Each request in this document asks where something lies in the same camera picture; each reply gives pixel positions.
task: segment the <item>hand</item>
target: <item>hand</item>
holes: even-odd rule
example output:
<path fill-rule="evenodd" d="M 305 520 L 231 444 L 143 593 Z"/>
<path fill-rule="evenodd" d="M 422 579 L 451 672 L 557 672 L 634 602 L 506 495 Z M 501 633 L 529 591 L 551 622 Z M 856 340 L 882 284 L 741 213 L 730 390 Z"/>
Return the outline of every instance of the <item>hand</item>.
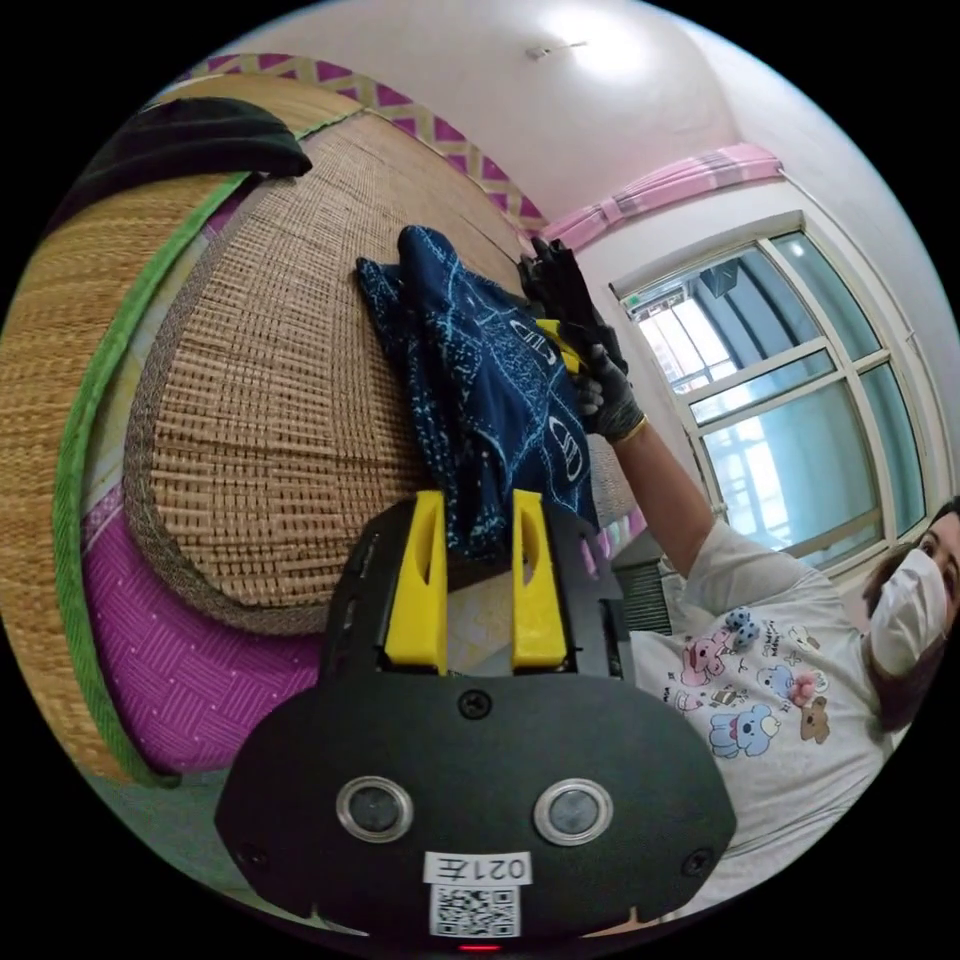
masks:
<path fill-rule="evenodd" d="M 629 381 L 602 346 L 594 346 L 587 360 L 590 372 L 574 378 L 584 429 L 618 443 L 637 432 L 643 412 Z"/>

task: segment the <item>woman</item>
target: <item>woman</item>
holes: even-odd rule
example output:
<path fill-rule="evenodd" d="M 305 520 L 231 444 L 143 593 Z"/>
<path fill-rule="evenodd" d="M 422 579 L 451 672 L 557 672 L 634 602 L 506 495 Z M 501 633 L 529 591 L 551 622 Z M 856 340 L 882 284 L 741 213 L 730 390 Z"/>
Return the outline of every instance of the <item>woman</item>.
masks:
<path fill-rule="evenodd" d="M 960 627 L 960 497 L 877 569 L 862 635 L 822 573 L 714 519 L 601 348 L 591 370 L 578 383 L 587 429 L 612 444 L 687 601 L 716 617 L 702 636 L 632 635 L 638 686 L 702 733 L 738 818 L 701 892 L 663 918 L 675 919 L 779 873 L 879 772 L 885 734 L 912 721 Z"/>

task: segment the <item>black cloth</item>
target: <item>black cloth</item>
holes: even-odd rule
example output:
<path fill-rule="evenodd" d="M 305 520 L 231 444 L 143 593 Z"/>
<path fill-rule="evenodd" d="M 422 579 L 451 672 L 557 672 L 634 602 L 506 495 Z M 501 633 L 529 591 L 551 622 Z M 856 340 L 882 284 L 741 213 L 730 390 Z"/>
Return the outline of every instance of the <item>black cloth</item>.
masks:
<path fill-rule="evenodd" d="M 562 241 L 546 243 L 533 238 L 536 259 L 521 257 L 518 264 L 523 292 L 540 304 L 544 316 L 560 321 L 560 336 L 581 357 L 590 356 L 590 348 L 601 344 L 624 376 L 629 372 L 620 352 L 613 328 L 597 312 L 577 266 L 573 251 Z"/>
<path fill-rule="evenodd" d="M 141 111 L 90 161 L 47 225 L 52 233 L 99 200 L 160 180 L 203 173 L 299 177 L 312 164 L 286 124 L 226 97 L 188 97 Z"/>

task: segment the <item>face mask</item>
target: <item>face mask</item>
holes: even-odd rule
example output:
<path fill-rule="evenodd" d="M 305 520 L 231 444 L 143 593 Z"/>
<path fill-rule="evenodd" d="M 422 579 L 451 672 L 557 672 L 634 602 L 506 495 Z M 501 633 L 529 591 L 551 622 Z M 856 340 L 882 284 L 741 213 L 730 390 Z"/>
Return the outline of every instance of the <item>face mask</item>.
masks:
<path fill-rule="evenodd" d="M 922 550 L 911 550 L 883 585 L 870 618 L 873 658 L 885 673 L 906 676 L 946 624 L 940 568 Z"/>

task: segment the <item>pink curtain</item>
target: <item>pink curtain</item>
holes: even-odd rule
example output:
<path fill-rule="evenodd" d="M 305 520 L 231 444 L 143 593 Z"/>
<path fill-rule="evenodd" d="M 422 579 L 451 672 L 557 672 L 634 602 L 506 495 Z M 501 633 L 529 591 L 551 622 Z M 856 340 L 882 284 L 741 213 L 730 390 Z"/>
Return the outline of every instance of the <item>pink curtain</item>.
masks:
<path fill-rule="evenodd" d="M 562 240 L 571 250 L 579 250 L 621 220 L 714 190 L 781 176 L 782 166 L 772 153 L 738 143 L 662 167 L 612 197 L 548 224 L 540 236 L 547 241 Z"/>

